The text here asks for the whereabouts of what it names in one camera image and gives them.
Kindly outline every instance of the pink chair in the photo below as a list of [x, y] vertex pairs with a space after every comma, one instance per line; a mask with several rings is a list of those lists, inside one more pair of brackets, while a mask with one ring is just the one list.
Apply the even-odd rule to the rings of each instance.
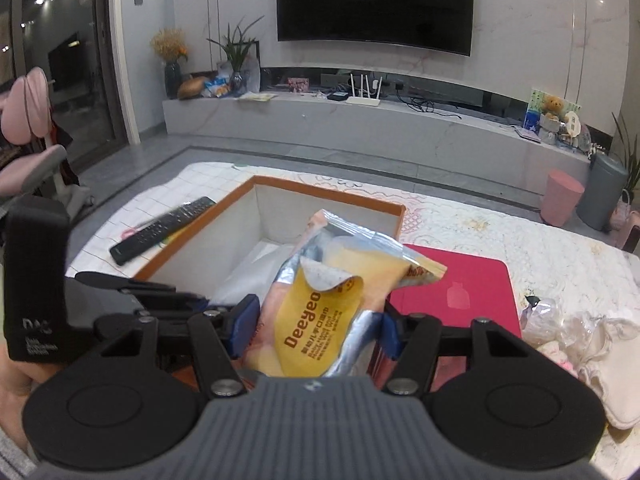
[[549, 225], [562, 227], [571, 218], [583, 193], [584, 186], [572, 176], [560, 170], [549, 171], [540, 216]]
[[89, 188], [66, 186], [58, 171], [66, 159], [63, 146], [53, 144], [49, 88], [47, 77], [41, 68], [32, 69], [20, 76], [5, 98], [0, 98], [0, 129], [4, 138], [16, 146], [29, 144], [33, 137], [44, 139], [43, 152], [21, 156], [0, 171], [0, 197], [31, 194], [49, 177], [56, 185], [56, 199], [65, 204], [67, 213], [74, 218], [91, 202]]

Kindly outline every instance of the person's hand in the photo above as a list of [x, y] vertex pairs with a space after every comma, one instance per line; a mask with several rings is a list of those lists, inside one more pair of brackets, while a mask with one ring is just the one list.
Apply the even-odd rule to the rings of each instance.
[[11, 361], [6, 343], [0, 344], [0, 428], [23, 451], [27, 437], [22, 428], [22, 409], [33, 383], [43, 383], [62, 368], [55, 364]]

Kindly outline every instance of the gray trash can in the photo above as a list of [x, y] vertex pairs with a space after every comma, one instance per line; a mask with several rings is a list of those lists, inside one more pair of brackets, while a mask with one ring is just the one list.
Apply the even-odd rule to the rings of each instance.
[[589, 227], [601, 231], [616, 208], [628, 173], [610, 156], [598, 153], [576, 212]]

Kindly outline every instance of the white marble wall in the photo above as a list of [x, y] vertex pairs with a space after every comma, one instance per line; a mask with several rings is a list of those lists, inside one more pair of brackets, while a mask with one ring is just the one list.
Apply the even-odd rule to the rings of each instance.
[[210, 70], [220, 59], [206, 41], [217, 37], [217, 25], [264, 14], [254, 28], [263, 66], [404, 73], [523, 101], [536, 87], [577, 100], [588, 123], [610, 132], [625, 84], [628, 0], [602, 1], [475, 0], [470, 57], [374, 43], [278, 42], [276, 0], [175, 0], [175, 15], [190, 37], [191, 70]]

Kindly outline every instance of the snack bag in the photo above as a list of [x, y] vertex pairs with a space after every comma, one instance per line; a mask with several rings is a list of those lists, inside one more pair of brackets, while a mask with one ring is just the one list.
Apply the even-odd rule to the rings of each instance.
[[243, 359], [270, 376], [366, 370], [385, 298], [394, 288], [439, 280], [446, 267], [393, 238], [321, 210], [280, 267]]

